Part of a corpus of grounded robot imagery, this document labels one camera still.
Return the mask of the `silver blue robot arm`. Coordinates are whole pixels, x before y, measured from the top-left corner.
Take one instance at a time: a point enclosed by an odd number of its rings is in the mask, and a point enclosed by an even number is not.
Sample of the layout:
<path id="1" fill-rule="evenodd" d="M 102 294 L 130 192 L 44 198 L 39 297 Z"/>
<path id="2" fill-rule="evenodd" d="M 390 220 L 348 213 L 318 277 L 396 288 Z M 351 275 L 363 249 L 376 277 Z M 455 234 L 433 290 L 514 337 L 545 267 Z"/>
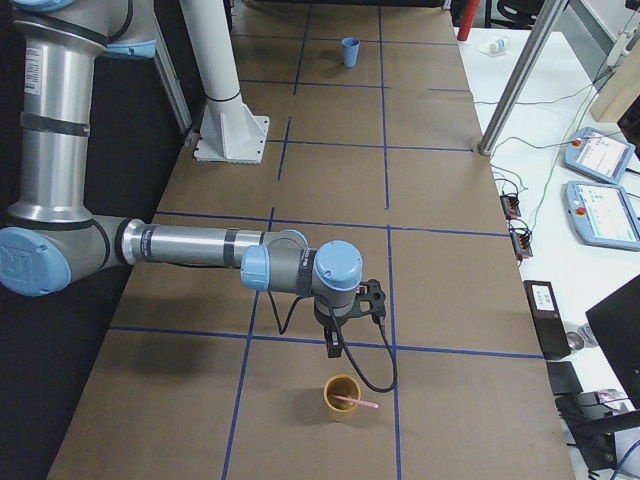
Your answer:
<path id="1" fill-rule="evenodd" d="M 150 1 L 16 1 L 26 40 L 21 186 L 1 232 L 1 282 L 43 296 L 100 270 L 139 262 L 236 269 L 247 288 L 310 298 L 327 351 L 346 351 L 343 324 L 371 292 L 358 249 L 312 249 L 298 231 L 260 232 L 148 224 L 99 216 L 84 205 L 94 64 L 156 53 Z"/>

